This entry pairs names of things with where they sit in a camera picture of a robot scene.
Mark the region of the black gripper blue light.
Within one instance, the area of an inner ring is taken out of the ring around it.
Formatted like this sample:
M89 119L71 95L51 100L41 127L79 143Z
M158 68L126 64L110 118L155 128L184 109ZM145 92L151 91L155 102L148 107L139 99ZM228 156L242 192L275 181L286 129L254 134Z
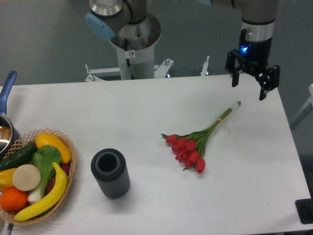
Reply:
M239 84L239 71L257 73L259 83L259 100L264 100L267 93L279 86L280 66L267 66L272 38L264 41L249 41L248 28L241 30L239 50L233 49L227 54L225 70L232 78L232 87Z

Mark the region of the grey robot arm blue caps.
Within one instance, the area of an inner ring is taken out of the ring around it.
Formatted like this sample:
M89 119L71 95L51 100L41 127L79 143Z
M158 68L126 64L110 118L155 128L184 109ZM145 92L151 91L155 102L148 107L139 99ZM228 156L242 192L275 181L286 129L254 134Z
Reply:
M278 1L276 0L210 0L211 6L241 10L242 26L237 49L227 54L225 70L232 86L239 83L239 73L253 76L261 90L259 99L279 85L280 67L269 66ZM155 45L161 26L147 12L144 0L92 0L85 21L89 29L109 41L118 56L123 80L155 77Z

